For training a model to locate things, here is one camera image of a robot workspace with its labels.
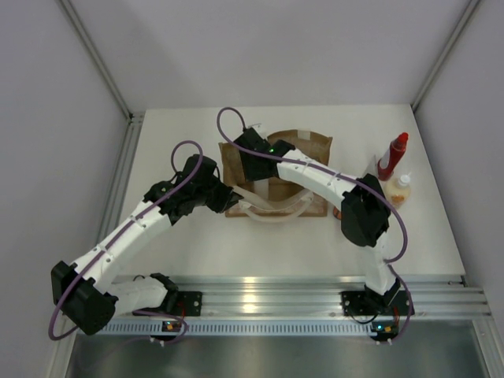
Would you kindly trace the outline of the burlap canvas tote bag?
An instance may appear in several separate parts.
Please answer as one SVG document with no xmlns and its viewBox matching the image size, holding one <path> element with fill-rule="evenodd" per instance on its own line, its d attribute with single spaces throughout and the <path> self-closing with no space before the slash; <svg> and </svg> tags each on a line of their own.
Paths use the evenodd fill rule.
<svg viewBox="0 0 504 378">
<path fill-rule="evenodd" d="M 317 132 L 285 130 L 268 136 L 270 143 L 283 140 L 294 145 L 313 160 L 326 165 L 330 158 L 332 137 Z M 326 217 L 328 202 L 301 186 L 273 177 L 269 180 L 269 198 L 254 193 L 254 182 L 244 177 L 239 151 L 229 143 L 220 143 L 224 184 L 233 187 L 243 199 L 225 211 L 227 218 L 249 217 L 265 223 L 283 223 L 296 217 Z"/>
</svg>

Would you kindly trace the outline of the orange blue bottle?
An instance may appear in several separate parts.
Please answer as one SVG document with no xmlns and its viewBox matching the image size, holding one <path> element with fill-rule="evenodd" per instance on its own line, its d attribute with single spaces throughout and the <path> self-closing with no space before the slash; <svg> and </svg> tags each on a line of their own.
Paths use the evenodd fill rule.
<svg viewBox="0 0 504 378">
<path fill-rule="evenodd" d="M 337 208 L 333 209 L 333 216 L 338 220 L 342 220 L 342 213 Z"/>
</svg>

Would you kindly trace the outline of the red sauce bottle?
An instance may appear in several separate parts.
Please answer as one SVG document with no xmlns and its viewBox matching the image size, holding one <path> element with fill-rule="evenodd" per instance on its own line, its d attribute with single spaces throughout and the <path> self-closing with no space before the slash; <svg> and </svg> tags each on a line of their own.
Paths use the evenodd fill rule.
<svg viewBox="0 0 504 378">
<path fill-rule="evenodd" d="M 376 164 L 379 180 L 387 181 L 392 177 L 395 167 L 406 152 L 408 140 L 409 134 L 403 132 L 391 141 L 388 149 Z"/>
</svg>

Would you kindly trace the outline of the cream squeeze bottle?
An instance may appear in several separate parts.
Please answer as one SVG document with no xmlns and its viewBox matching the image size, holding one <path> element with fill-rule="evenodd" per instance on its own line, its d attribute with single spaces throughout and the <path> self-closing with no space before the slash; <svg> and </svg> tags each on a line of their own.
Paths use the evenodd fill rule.
<svg viewBox="0 0 504 378">
<path fill-rule="evenodd" d="M 411 194 L 411 176 L 404 174 L 390 178 L 385 184 L 384 194 L 390 204 L 399 209 Z"/>
</svg>

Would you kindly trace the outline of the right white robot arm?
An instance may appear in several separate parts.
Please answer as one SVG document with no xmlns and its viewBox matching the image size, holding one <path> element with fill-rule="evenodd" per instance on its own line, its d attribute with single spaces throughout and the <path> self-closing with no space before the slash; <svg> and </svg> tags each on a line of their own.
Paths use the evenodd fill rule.
<svg viewBox="0 0 504 378">
<path fill-rule="evenodd" d="M 357 178 L 334 172 L 282 139 L 269 143 L 253 128 L 245 129 L 232 145 L 239 150 L 246 180 L 275 176 L 312 191 L 339 209 L 341 232 L 362 250 L 365 271 L 362 305 L 375 313 L 391 308 L 400 282 L 387 263 L 391 206 L 378 179 L 370 174 Z"/>
</svg>

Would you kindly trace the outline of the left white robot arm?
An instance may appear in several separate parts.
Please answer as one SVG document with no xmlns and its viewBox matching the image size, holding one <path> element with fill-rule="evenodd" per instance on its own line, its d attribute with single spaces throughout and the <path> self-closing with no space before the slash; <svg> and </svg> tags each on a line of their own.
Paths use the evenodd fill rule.
<svg viewBox="0 0 504 378">
<path fill-rule="evenodd" d="M 53 267 L 55 305 L 86 335 L 125 313 L 178 314 L 179 289 L 167 276 L 152 273 L 123 283 L 116 277 L 152 239 L 195 208 L 223 213 L 241 198 L 221 181 L 214 160 L 189 157 L 183 171 L 154 184 L 133 213 L 97 246 L 72 264 L 61 261 Z"/>
</svg>

